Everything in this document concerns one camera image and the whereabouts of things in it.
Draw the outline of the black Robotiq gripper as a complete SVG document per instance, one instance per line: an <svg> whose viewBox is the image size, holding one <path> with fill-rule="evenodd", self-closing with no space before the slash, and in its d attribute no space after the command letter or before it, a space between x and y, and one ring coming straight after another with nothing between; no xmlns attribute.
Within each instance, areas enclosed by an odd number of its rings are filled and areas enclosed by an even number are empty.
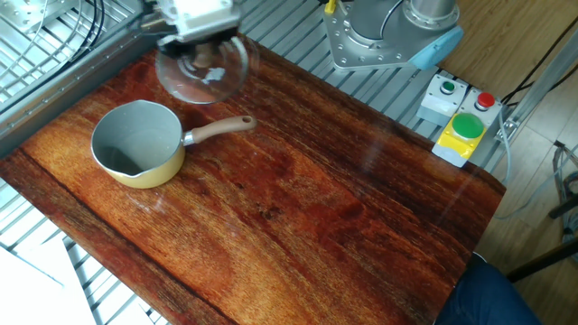
<svg viewBox="0 0 578 325"><path fill-rule="evenodd" d="M211 62L225 63L229 54L228 41L237 35L238 28L235 27L189 42L167 41L164 37L157 41L157 47L168 57L178 57L180 60L193 63L196 59L197 48L201 45L208 45L211 48Z"/></svg>

